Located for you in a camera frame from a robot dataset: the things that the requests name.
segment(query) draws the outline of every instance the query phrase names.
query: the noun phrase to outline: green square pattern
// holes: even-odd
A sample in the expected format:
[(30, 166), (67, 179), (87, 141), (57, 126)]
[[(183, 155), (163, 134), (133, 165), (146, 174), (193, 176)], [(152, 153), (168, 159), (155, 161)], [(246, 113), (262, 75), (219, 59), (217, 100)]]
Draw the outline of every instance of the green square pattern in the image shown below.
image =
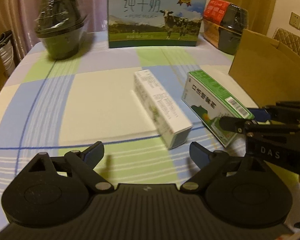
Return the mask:
[[(70, 150), (60, 149), (59, 155)], [(105, 145), (105, 156), (94, 170), (113, 185), (178, 181), (178, 172), (161, 138)]]
[(136, 50), (141, 67), (197, 65), (182, 47), (139, 47)]
[(41, 53), (39, 60), (34, 63), (27, 73), (23, 83), (45, 79), (53, 67), (55, 60), (50, 58), (47, 51)]
[(77, 54), (64, 60), (54, 60), (49, 57), (47, 51), (41, 53), (39, 60), (33, 64), (27, 73), (23, 83), (48, 78), (76, 74), (81, 57), (89, 51), (90, 47), (85, 44)]
[(85, 46), (83, 46), (78, 53), (72, 57), (63, 60), (57, 60), (49, 74), (49, 78), (76, 74), (81, 57), (89, 51), (89, 46), (87, 44), (84, 45)]

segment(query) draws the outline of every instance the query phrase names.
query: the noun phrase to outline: electrical outlet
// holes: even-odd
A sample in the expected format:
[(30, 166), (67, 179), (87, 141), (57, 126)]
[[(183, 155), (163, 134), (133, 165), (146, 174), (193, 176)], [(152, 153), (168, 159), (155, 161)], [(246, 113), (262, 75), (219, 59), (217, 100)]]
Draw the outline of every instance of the electrical outlet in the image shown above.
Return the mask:
[(289, 24), (297, 29), (300, 29), (300, 16), (295, 14), (294, 12), (291, 13)]

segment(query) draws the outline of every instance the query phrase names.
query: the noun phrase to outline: checkered tablecloth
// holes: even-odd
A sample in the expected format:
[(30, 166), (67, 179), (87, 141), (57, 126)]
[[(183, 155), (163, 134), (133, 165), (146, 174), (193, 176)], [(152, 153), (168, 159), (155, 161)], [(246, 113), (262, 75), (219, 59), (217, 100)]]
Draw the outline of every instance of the checkered tablecloth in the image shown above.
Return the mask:
[[(37, 44), (0, 93), (0, 197), (41, 151), (50, 156), (101, 140), (105, 157), (95, 170), (111, 183), (177, 183), (198, 168), (189, 144), (221, 149), (181, 100), (186, 74), (206, 66), (229, 69), (233, 57), (200, 39), (197, 47), (109, 49), (105, 32), (91, 33), (75, 56), (49, 58)], [(168, 151), (132, 92), (135, 71), (150, 69), (192, 121), (188, 142)], [(244, 140), (228, 148), (244, 154)], [(0, 205), (0, 229), (7, 225)]]

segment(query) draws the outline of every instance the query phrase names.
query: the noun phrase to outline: stacked bowls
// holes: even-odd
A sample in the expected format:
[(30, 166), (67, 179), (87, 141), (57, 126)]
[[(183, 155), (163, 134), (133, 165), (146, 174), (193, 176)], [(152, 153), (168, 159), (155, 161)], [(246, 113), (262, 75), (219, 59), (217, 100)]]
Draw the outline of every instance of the stacked bowls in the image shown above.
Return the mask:
[(0, 34), (0, 57), (8, 76), (12, 74), (16, 65), (13, 60), (13, 46), (11, 44), (12, 32)]
[(82, 0), (40, 0), (35, 33), (54, 59), (75, 55), (87, 31)]

